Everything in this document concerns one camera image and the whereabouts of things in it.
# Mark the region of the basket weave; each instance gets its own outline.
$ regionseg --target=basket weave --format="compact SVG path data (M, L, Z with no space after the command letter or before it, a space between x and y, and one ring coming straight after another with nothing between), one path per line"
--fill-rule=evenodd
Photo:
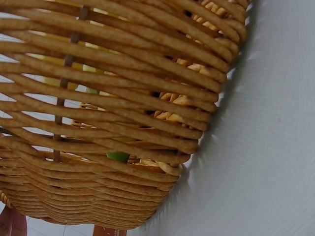
M145 222L207 129L246 39L249 3L0 0L1 12L24 17L0 19L1 33L23 41L0 42L0 53L19 62L0 62L0 74L10 79L0 92L12 99L0 101L9 115L0 118L1 200L58 224L126 230ZM40 76L60 79L60 86ZM70 82L111 96L73 91ZM57 102L42 100L47 95ZM80 106L65 106L69 100ZM132 158L128 164L107 158L113 151Z

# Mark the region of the tile floor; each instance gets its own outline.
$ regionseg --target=tile floor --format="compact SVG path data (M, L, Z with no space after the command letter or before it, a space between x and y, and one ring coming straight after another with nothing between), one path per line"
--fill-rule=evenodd
M0 202L0 212L4 204ZM64 226L27 217L28 236L92 236L94 225Z

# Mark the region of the wicker basket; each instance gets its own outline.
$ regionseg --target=wicker basket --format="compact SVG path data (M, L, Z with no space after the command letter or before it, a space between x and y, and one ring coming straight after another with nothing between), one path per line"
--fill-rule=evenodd
M0 53L19 62L0 62L9 79L0 93L11 98L0 101L8 114L0 118L1 200L58 224L132 229L145 222L207 129L246 39L249 3L0 0L1 12L24 17L0 19L1 33L23 41L0 42ZM80 90L86 87L109 96ZM107 158L113 151L132 157Z

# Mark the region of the wicker strand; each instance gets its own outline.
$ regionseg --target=wicker strand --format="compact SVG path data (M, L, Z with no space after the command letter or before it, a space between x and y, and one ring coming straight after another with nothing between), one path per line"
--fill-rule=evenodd
M22 40L0 41L18 62L0 62L1 200L64 225L148 220L217 109L250 2L0 0L22 17L0 19L0 33Z

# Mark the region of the woven basket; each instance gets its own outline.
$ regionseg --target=woven basket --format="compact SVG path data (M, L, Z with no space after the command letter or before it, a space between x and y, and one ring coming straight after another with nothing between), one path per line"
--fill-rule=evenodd
M0 93L11 98L0 101L1 200L57 224L145 222L207 129L249 3L0 0L1 12L23 17L0 19L0 32L21 40L0 42L19 62L0 62ZM113 151L128 163L107 158Z

